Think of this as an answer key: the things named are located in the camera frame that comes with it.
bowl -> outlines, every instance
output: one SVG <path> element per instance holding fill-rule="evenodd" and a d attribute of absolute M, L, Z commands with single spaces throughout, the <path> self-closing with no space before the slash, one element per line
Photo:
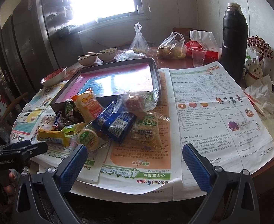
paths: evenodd
<path fill-rule="evenodd" d="M 65 77 L 66 69 L 67 69 L 66 67 L 62 67 L 62 68 L 55 70 L 48 76 L 44 77 L 41 80 L 41 84 L 44 87 L 51 87 L 51 86 L 54 86 L 54 85 L 60 83 L 63 80 L 63 78 Z"/>
<path fill-rule="evenodd" d="M 96 54 L 85 55 L 78 58 L 78 62 L 83 66 L 91 66 L 96 61 Z"/>
<path fill-rule="evenodd" d="M 114 57 L 116 56 L 117 48 L 105 49 L 105 50 L 101 50 L 100 52 L 105 52 L 105 53 L 98 54 L 99 59 L 104 62 L 109 62 L 109 61 L 112 61 Z"/>

thermos lid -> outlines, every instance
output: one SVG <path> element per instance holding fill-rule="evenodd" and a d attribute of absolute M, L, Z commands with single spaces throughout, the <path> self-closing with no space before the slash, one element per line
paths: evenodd
<path fill-rule="evenodd" d="M 234 2 L 228 2 L 227 4 L 227 10 L 228 11 L 238 11 L 240 14 L 242 14 L 242 8 L 240 5 Z"/>

tissue box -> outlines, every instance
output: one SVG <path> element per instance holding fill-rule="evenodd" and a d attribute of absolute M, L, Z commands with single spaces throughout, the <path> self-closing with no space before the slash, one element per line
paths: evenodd
<path fill-rule="evenodd" d="M 211 63 L 220 59 L 222 49 L 218 47 L 212 32 L 193 30 L 190 31 L 190 39 L 191 41 L 185 44 L 187 47 L 186 56 L 192 57 L 191 48 L 199 47 L 207 50 L 204 62 Z"/>

black thermos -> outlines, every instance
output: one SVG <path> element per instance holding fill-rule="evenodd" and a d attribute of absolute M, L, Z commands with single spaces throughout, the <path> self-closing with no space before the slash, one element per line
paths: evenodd
<path fill-rule="evenodd" d="M 221 65 L 237 82 L 241 79 L 247 51 L 248 25 L 237 3 L 228 3 L 223 18 Z"/>

plastic cup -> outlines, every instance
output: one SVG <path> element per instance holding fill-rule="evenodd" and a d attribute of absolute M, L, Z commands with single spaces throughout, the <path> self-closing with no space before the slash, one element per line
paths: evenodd
<path fill-rule="evenodd" d="M 193 47 L 191 48 L 191 51 L 192 51 L 193 66 L 194 67 L 203 66 L 205 53 L 207 51 L 199 47 Z"/>

